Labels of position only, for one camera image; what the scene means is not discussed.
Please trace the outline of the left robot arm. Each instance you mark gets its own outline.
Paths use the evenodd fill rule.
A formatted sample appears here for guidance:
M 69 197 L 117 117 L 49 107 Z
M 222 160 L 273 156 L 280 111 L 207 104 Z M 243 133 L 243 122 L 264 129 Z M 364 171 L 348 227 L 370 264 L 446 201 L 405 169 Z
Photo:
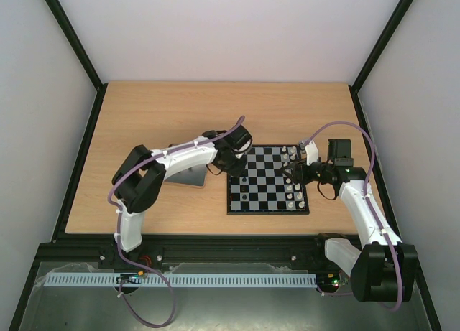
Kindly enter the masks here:
M 118 247 L 130 252 L 140 246 L 145 213 L 156 202 L 165 180 L 209 164 L 238 177 L 251 147 L 252 135 L 240 123 L 228 131 L 206 131 L 192 141 L 164 149 L 134 147 L 113 176 L 107 197 L 117 207 L 114 238 Z

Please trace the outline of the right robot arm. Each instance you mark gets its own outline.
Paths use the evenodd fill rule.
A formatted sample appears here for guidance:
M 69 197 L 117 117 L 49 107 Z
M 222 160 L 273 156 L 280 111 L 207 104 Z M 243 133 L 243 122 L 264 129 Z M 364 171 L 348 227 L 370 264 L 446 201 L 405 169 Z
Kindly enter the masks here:
M 328 158 L 321 160 L 314 141 L 298 148 L 302 159 L 287 164 L 282 173 L 296 186 L 315 182 L 333 187 L 345 204 L 361 243 L 354 247 L 343 236 L 327 236 L 313 250 L 314 261 L 327 268 L 335 263 L 350 278 L 351 292 L 360 302 L 393 302 L 400 305 L 412 297 L 418 253 L 403 243 L 377 204 L 367 171 L 354 166 L 351 141 L 329 139 Z

